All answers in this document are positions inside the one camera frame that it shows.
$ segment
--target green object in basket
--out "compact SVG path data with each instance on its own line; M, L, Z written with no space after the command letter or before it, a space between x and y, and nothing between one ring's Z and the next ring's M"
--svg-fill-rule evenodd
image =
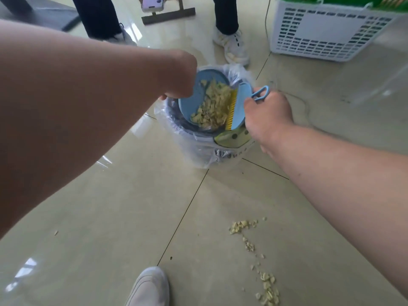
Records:
M287 2L319 3L318 0L284 0ZM364 7L372 3L374 10L389 10L395 12L408 12L408 0L323 0L324 4L337 4L344 6Z

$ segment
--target hand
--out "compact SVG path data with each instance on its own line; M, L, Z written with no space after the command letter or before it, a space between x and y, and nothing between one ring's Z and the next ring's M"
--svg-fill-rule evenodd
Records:
M247 98L244 109L245 126L252 137L261 144L261 149L265 153L269 153L268 146L273 144L280 130L294 125L290 104L279 92L270 92L263 102Z
M166 96L178 99L190 97L193 94L195 76L197 74L197 59L195 56L182 50L167 51L169 71L166 74L166 92L161 99Z

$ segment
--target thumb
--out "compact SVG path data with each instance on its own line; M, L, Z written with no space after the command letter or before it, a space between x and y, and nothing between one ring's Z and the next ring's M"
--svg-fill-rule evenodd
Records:
M251 113L255 108L257 107L257 104L255 100L252 97L247 97L244 101L244 111L245 114Z

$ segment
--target forearm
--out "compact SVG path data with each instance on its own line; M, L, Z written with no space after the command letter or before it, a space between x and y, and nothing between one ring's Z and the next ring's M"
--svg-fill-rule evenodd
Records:
M408 296L408 157L298 126L268 142L310 203Z
M2 20L0 35L1 237L113 146L175 67L165 51Z

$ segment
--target dustpan handle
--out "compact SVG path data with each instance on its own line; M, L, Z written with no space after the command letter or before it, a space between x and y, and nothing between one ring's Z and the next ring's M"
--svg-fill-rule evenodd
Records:
M265 94L262 97L259 97L263 91L265 91ZM268 94L269 94L269 87L268 86L263 86L257 92L253 93L251 95L251 97L253 97L255 101L265 100L265 98L268 96Z

